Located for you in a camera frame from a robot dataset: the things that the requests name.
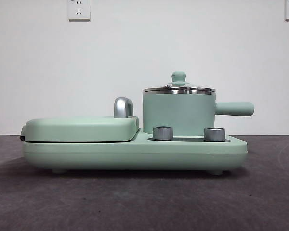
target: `lid knob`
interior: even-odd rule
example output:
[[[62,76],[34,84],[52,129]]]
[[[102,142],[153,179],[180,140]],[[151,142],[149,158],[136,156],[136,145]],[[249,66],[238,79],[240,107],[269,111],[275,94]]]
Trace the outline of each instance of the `lid knob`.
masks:
[[[172,84],[175,86],[183,86],[185,85],[186,74],[184,71],[175,71],[171,75]]]

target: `stainless steel rim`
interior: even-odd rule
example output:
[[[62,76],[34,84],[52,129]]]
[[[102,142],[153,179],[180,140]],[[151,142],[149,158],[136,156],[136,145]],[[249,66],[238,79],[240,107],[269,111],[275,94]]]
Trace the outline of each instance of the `stainless steel rim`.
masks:
[[[162,87],[162,88],[147,88],[144,89],[144,94],[202,94],[214,95],[213,88],[200,87]]]

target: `silver handle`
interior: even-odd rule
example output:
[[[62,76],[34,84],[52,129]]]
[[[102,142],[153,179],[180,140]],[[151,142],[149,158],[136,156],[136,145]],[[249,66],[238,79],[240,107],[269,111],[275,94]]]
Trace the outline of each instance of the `silver handle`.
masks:
[[[114,118],[128,118],[133,116],[133,102],[125,97],[115,100]]]

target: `sandwich maker lid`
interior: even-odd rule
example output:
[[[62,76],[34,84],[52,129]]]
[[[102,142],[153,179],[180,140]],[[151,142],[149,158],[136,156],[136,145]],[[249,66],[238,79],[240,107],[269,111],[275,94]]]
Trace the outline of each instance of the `sandwich maker lid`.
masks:
[[[27,142],[118,142],[133,139],[138,117],[72,117],[29,120],[21,139]]]

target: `appliance foot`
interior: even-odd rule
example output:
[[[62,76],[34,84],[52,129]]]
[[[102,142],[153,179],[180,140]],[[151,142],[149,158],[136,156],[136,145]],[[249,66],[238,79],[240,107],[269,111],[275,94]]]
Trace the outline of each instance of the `appliance foot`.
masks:
[[[65,169],[52,169],[52,172],[54,174],[62,174],[62,173],[66,173],[67,170],[65,170]]]
[[[219,170],[206,171],[206,172],[211,174],[211,175],[216,175],[216,176],[223,174],[223,171],[219,171]]]

